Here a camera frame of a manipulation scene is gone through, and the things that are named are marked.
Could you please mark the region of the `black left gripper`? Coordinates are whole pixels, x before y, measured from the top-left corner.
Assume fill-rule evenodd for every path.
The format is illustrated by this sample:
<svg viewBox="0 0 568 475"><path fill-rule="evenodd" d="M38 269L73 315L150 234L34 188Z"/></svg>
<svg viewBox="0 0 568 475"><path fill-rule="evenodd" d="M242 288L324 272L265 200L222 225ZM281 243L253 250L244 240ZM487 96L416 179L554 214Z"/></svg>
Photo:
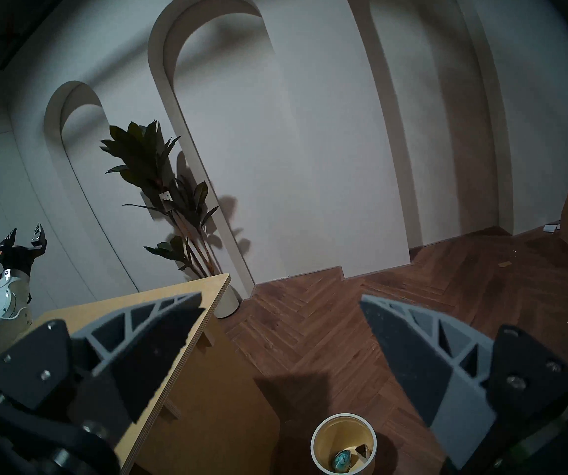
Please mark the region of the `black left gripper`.
<svg viewBox="0 0 568 475"><path fill-rule="evenodd" d="M16 235L17 228L14 228L0 243L0 264L3 271L17 270L30 276L34 260L46 252L46 235L43 226L36 225L31 248L14 245Z"/></svg>

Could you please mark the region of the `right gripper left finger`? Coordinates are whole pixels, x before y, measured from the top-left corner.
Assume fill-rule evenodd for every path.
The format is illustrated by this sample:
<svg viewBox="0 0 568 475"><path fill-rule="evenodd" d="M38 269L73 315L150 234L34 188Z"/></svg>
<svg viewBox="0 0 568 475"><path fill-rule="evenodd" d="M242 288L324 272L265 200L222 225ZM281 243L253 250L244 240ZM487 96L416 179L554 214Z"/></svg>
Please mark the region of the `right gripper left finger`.
<svg viewBox="0 0 568 475"><path fill-rule="evenodd" d="M201 292L124 307L72 332L50 319L0 353L0 431L98 428L118 444L204 311Z"/></svg>

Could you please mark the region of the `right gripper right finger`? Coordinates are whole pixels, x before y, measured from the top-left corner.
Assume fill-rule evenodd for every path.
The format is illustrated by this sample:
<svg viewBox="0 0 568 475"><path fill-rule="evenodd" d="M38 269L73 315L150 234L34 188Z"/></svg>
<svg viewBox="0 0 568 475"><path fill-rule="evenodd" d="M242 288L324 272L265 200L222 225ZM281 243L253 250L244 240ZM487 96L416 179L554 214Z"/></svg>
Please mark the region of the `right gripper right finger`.
<svg viewBox="0 0 568 475"><path fill-rule="evenodd" d="M568 363L525 330L495 339L447 313L363 294L361 311L449 472L503 472L568 407Z"/></svg>

